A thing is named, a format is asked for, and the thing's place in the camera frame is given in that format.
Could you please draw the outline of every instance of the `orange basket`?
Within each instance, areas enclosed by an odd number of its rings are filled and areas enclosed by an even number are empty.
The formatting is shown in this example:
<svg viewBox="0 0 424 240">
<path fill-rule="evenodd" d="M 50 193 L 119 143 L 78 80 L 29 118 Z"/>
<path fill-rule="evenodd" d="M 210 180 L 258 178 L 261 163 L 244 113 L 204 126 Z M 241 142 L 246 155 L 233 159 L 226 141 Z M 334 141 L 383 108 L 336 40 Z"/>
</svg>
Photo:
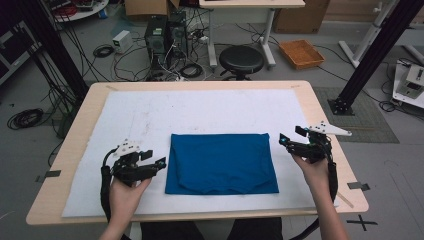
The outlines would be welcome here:
<svg viewBox="0 0 424 240">
<path fill-rule="evenodd" d="M 306 40 L 281 42 L 279 47 L 283 55 L 297 70 L 316 67 L 325 60 Z"/>
</svg>

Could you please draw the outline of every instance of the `black cross mark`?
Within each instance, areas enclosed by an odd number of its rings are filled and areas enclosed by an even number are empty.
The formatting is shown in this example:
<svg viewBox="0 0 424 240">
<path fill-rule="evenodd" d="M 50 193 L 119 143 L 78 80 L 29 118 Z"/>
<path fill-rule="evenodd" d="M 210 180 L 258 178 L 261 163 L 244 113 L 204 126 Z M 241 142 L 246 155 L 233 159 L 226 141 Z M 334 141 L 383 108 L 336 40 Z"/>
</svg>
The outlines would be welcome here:
<svg viewBox="0 0 424 240">
<path fill-rule="evenodd" d="M 376 222 L 370 222 L 370 221 L 364 221 L 362 219 L 361 214 L 358 214 L 359 216 L 359 221 L 356 220 L 347 220 L 347 223 L 356 223 L 356 224 L 361 224 L 362 228 L 364 229 L 364 231 L 367 231 L 367 228 L 365 227 L 365 224 L 371 224 L 371 225 L 378 225 Z"/>
</svg>

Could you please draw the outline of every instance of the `round stool seat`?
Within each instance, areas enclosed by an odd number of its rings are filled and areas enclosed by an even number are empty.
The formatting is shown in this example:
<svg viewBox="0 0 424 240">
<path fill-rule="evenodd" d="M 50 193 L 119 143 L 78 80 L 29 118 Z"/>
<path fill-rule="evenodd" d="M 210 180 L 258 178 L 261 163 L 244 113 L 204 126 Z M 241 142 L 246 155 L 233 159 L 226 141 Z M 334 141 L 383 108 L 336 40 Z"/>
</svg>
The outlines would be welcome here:
<svg viewBox="0 0 424 240">
<path fill-rule="evenodd" d="M 221 52 L 219 63 L 230 72 L 251 74 L 262 69 L 264 59 L 256 49 L 247 46 L 233 46 Z"/>
</svg>

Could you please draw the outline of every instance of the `person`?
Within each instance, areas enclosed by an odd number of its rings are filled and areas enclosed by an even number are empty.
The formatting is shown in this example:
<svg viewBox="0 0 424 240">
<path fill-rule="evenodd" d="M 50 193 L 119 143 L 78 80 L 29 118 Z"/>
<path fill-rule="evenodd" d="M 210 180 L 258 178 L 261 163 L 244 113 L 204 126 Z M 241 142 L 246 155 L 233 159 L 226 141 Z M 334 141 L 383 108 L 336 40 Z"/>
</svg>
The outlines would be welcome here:
<svg viewBox="0 0 424 240">
<path fill-rule="evenodd" d="M 292 155 L 303 172 L 317 209 L 321 238 L 324 240 L 349 239 L 346 229 L 331 201 L 328 183 L 328 161 L 311 164 L 308 159 Z M 100 240 L 120 239 L 137 209 L 144 190 L 151 179 L 132 188 L 114 179 L 110 188 L 112 217 Z M 141 223 L 145 239 L 203 239 L 194 222 Z M 283 239 L 281 218 L 237 219 L 228 240 Z"/>
</svg>

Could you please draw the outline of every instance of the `blue cloth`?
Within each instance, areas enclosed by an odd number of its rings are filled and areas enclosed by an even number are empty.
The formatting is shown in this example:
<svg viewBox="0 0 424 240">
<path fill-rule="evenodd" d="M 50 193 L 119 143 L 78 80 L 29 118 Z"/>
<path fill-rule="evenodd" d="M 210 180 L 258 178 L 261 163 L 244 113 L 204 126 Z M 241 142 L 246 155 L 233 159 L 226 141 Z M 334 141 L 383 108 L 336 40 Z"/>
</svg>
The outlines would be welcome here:
<svg viewBox="0 0 424 240">
<path fill-rule="evenodd" d="M 165 193 L 278 192 L 268 134 L 172 134 Z"/>
</svg>

